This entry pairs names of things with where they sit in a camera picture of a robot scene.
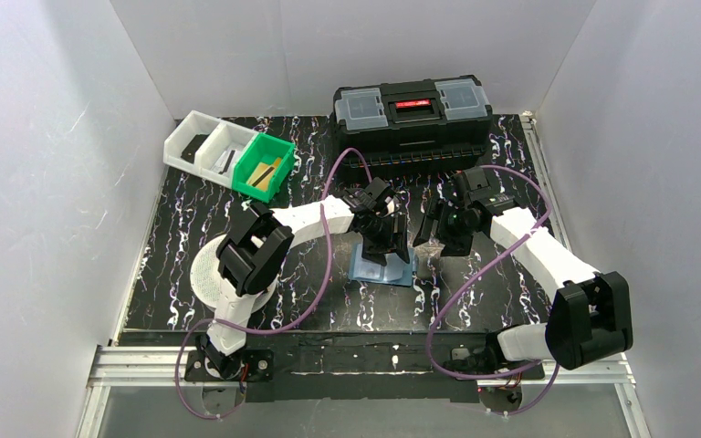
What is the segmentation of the gold credit card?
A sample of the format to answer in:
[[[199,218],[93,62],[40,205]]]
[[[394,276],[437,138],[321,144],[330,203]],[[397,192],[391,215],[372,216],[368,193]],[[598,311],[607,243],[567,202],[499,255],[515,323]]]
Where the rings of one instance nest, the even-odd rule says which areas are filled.
[[[258,190],[267,190],[281,162],[282,159],[280,157],[277,157],[271,163],[260,162],[252,171],[246,183]]]

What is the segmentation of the white credit card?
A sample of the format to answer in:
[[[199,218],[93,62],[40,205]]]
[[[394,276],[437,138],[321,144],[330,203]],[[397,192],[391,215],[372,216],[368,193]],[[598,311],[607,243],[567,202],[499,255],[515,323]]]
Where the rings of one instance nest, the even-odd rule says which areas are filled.
[[[218,174],[228,173],[230,167],[232,166],[232,162],[234,161],[236,153],[236,149],[225,150],[214,163],[212,170]]]

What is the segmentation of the black credit card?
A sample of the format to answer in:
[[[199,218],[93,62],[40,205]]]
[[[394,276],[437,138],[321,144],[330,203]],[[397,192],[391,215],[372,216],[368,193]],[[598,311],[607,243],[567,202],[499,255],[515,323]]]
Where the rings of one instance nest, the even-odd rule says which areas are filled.
[[[196,153],[208,137],[208,134],[195,134],[182,150],[181,159],[189,163],[194,163]]]

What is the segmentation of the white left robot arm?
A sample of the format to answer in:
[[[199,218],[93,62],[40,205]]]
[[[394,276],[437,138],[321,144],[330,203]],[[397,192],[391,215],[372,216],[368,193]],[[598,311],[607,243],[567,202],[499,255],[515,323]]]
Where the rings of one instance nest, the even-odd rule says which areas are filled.
[[[214,316],[206,334],[195,339],[185,378],[195,380],[205,371],[221,381],[264,379],[270,360],[244,352],[251,331],[247,323],[272,297],[289,250],[320,237],[356,233],[362,242],[351,269],[360,271],[363,281],[404,280],[413,266],[407,223],[404,202],[379,178],[298,207],[252,203],[192,263],[192,290]]]

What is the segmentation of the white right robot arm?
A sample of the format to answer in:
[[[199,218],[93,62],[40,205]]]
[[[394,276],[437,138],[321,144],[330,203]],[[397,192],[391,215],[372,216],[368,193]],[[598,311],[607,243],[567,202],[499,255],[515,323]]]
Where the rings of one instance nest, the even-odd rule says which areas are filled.
[[[545,227],[551,213],[536,218],[512,195],[496,190],[487,178],[491,165],[477,165],[452,175],[452,197],[434,198],[414,238],[421,245],[435,237],[442,256],[467,256],[475,235],[503,246],[503,252],[483,266],[437,313],[426,335],[432,355],[440,321],[458,299],[485,273],[511,256],[539,283],[550,301],[546,322],[517,325],[487,334],[484,348],[464,359],[434,368],[456,379],[507,377],[531,368],[536,361],[554,360],[566,370],[602,360],[633,346],[630,288],[618,272],[602,273],[580,260]]]

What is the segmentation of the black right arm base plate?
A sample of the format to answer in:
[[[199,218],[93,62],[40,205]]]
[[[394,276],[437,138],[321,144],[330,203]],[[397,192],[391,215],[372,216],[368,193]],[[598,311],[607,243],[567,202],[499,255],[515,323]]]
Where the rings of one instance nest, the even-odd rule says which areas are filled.
[[[442,366],[447,375],[457,380],[515,381],[540,363],[541,360],[508,360],[500,348],[483,346],[453,349]]]

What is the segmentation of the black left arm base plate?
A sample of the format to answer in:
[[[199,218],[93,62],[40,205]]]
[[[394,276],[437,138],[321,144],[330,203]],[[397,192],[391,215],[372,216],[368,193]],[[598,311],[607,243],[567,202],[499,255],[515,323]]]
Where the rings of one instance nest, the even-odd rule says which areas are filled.
[[[231,357],[222,357],[220,366],[205,351],[189,352],[182,377],[189,382],[271,381],[275,369],[274,353],[267,349],[242,349]]]

